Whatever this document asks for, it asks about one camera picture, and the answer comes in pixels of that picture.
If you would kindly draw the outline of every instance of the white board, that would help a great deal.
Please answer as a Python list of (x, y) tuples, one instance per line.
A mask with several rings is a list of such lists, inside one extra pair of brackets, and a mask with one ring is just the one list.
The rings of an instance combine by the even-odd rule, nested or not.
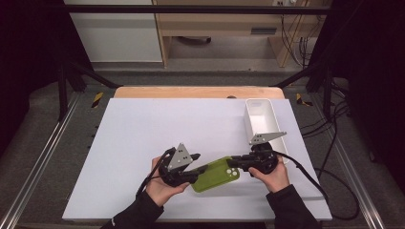
[[(271, 103), (280, 130), (287, 132), (283, 140), (289, 155), (316, 179), (289, 101)], [(248, 154), (244, 114), (244, 99), (111, 99), (63, 218), (112, 218), (134, 201), (152, 158), (180, 142), (190, 154), (201, 154), (187, 170), (223, 156)], [(292, 161), (287, 167), (290, 182), (314, 216), (330, 219), (319, 191)], [(274, 219), (267, 193), (261, 181), (241, 171), (238, 180), (200, 194), (188, 187), (166, 203), (159, 220)]]

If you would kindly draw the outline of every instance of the white tray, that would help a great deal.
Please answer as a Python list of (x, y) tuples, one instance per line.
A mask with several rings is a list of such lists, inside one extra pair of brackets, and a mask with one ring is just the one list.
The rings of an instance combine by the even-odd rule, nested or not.
[[(245, 106), (245, 127), (247, 142), (256, 134), (282, 132), (276, 119), (271, 101), (265, 98), (250, 98)], [(274, 151), (288, 155), (283, 137), (277, 137), (269, 142)]]

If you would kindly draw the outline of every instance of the metal frame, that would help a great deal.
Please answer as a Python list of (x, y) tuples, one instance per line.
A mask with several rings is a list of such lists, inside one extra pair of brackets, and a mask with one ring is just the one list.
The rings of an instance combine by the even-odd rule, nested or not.
[(26, 207), (30, 197), (33, 193), (33, 190), (36, 187), (36, 184), (39, 182), (42, 174), (44, 173), (49, 160), (51, 159), (53, 152), (59, 142), (59, 139), (62, 137), (73, 113), (75, 112), (75, 108), (77, 107), (78, 101), (81, 98), (80, 93), (74, 93), (70, 104), (69, 110), (65, 117), (58, 121), (56, 126), (53, 129), (53, 133), (51, 134), (50, 138), (48, 139), (47, 144), (45, 145), (44, 149), (42, 150), (41, 155), (39, 156), (38, 160), (35, 162), (29, 176), (27, 177), (23, 187), (21, 188), (20, 192), (18, 193), (17, 197), (15, 198), (14, 202), (12, 203), (9, 211), (6, 215), (3, 216), (2, 220), (0, 221), (0, 228), (1, 229), (12, 229), (16, 226), (18, 220), (20, 219), (24, 208)]
[[(322, 102), (319, 94), (309, 95), (311, 97), (311, 100), (314, 102), (314, 107), (317, 109), (318, 113), (321, 116), (324, 116), (321, 108)], [(333, 127), (328, 129), (328, 136), (330, 140), (333, 139), (334, 132), (335, 130)], [(370, 228), (384, 229), (385, 225), (373, 204), (373, 200), (370, 198), (369, 193), (367, 192), (366, 187), (361, 181), (359, 174), (352, 165), (351, 160), (349, 159), (348, 154), (346, 153), (345, 148), (343, 147), (343, 144), (340, 141), (339, 137), (336, 138), (334, 147), (336, 150), (337, 159), (340, 163), (340, 166), (342, 167), (343, 172), (345, 173), (345, 177), (348, 179), (349, 185), (352, 187), (353, 192), (360, 202), (360, 209), (364, 215), (364, 219), (367, 221)]]

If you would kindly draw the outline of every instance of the gray floor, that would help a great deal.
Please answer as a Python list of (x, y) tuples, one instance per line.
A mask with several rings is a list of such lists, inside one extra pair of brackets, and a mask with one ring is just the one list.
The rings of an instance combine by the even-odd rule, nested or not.
[[(265, 39), (243, 39), (213, 37), (211, 44), (199, 41), (174, 40), (167, 69), (159, 67), (139, 69), (134, 66), (128, 71), (114, 68), (102, 69), (100, 73), (117, 83), (125, 85), (254, 85), (268, 86), (299, 71), (291, 61), (286, 69), (276, 67), (274, 56)], [(80, 100), (63, 136), (59, 140), (53, 156), (36, 184), (21, 217), (19, 225), (33, 223), (56, 225), (78, 224), (61, 219), (67, 198), (75, 187), (75, 181), (89, 152), (108, 98), (114, 90), (100, 86), (85, 77), (89, 86)], [(321, 119), (313, 106), (296, 103), (296, 94), (304, 101), (319, 94), (307, 94), (306, 79), (302, 79), (284, 89), (300, 127)], [(91, 108), (96, 93), (104, 92), (100, 104)], [(14, 199), (41, 154), (51, 135), (58, 116), (58, 97), (55, 84), (34, 92), (31, 95), (31, 109), (20, 130), (0, 161), (0, 216), (7, 214)], [(334, 94), (332, 102), (337, 104), (342, 98)], [(400, 192), (383, 164), (370, 162), (368, 148), (357, 131), (353, 120), (346, 115), (338, 119), (338, 137), (366, 187), (385, 228), (405, 228), (405, 197)], [(304, 138), (314, 167), (320, 167), (330, 145), (328, 133)], [(326, 169), (345, 179), (345, 174), (336, 157), (336, 150), (327, 163)], [(330, 209), (335, 215), (349, 216), (355, 205), (347, 189), (328, 175), (322, 175), (321, 184), (330, 195)], [(323, 222), (324, 228), (370, 228), (365, 216), (353, 220), (333, 219)]]

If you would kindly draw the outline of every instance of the green object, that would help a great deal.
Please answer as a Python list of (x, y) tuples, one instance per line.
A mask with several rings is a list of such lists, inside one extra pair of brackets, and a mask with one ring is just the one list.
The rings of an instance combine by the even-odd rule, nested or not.
[(240, 176), (239, 170), (237, 168), (229, 168), (226, 162), (228, 159), (232, 159), (232, 157), (225, 156), (206, 164), (208, 167), (205, 172), (199, 175), (194, 184), (191, 184), (194, 191), (201, 193), (238, 179)]

